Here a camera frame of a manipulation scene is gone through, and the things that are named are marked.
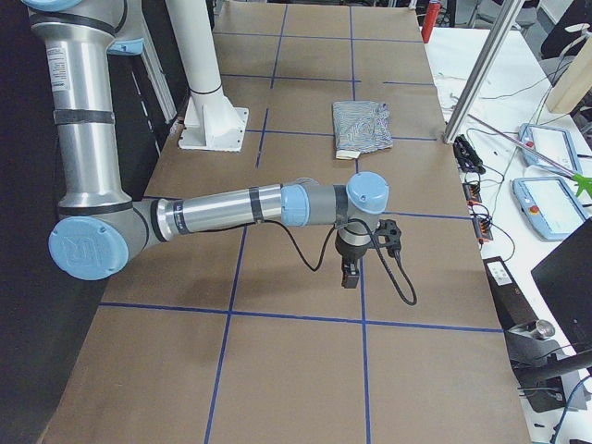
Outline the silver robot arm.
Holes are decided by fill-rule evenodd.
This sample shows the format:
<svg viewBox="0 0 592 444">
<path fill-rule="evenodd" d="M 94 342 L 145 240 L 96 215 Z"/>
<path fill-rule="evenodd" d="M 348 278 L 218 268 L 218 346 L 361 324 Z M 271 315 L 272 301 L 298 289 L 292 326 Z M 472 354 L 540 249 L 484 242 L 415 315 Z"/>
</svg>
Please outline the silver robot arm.
<svg viewBox="0 0 592 444">
<path fill-rule="evenodd" d="M 143 250 L 179 235 L 270 222 L 285 230 L 327 225 L 341 257 L 342 284 L 356 286 L 368 250 L 399 258 L 401 234 L 382 218 L 387 182 L 362 172 L 344 185 L 311 179 L 185 200 L 134 202 L 122 189 L 108 57 L 142 52 L 138 1 L 30 1 L 32 31 L 44 42 L 66 193 L 48 246 L 74 278 L 99 280 Z"/>
</svg>

